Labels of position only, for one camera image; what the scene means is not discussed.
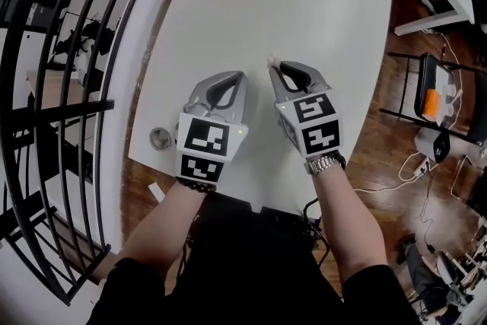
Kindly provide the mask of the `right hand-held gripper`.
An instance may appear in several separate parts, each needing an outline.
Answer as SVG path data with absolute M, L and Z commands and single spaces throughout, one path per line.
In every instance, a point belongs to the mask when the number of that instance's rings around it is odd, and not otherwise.
M 303 158 L 341 148 L 342 117 L 333 106 L 333 95 L 321 73 L 295 61 L 269 67 L 275 92 L 275 111 L 285 136 Z

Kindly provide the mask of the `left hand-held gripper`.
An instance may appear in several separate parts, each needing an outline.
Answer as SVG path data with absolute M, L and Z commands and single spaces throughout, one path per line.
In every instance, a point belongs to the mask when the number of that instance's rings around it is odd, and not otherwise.
M 177 124 L 176 176 L 198 183 L 217 183 L 246 138 L 244 124 L 248 77 L 221 72 L 193 89 Z

